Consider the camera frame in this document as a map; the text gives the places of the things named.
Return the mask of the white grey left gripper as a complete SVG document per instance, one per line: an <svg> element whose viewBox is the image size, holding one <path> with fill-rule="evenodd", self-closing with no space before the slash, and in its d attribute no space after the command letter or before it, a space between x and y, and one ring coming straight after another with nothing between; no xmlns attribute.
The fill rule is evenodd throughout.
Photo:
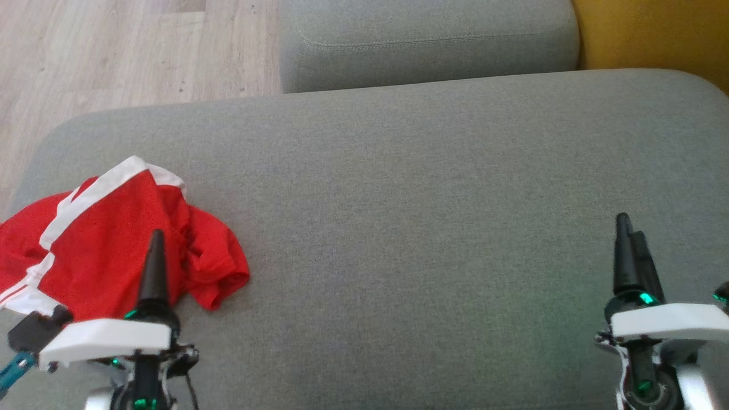
<svg viewBox="0 0 729 410"><path fill-rule="evenodd" d="M122 319L66 325L39 353L39 367L51 371L78 362L106 367L109 387L92 390L83 410L179 410L169 380L189 379L199 361L195 345L179 342L180 329L169 301L166 237L154 230L136 307Z"/></svg>

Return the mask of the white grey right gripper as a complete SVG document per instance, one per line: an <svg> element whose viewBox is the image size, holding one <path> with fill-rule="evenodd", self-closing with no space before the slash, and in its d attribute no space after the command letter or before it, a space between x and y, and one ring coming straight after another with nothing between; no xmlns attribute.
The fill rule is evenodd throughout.
<svg viewBox="0 0 729 410"><path fill-rule="evenodd" d="M596 346L620 360L616 410L729 410L698 363L709 343L729 345L729 315L713 304L668 303L642 231L627 213L616 216L613 294L607 329Z"/></svg>

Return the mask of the red white basketball jersey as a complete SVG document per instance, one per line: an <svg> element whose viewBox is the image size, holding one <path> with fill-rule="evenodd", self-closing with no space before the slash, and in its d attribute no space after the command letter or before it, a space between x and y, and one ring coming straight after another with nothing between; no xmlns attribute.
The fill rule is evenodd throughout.
<svg viewBox="0 0 729 410"><path fill-rule="evenodd" d="M40 236L55 217L61 195L39 200L0 224L0 309L28 314L7 307L16 296L24 296L29 267L41 262L47 252ZM184 256L184 284L180 296L190 294L204 309L216 310L222 301L248 282L244 252L232 231L220 220L190 207L190 228Z"/></svg>

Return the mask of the long grey sofa seat cushion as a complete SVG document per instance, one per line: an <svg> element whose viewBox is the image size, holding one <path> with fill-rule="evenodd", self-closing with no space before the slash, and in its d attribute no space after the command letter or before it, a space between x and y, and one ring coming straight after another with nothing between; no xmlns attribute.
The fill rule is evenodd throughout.
<svg viewBox="0 0 729 410"><path fill-rule="evenodd" d="M575 70L571 0L281 0L284 93Z"/></svg>

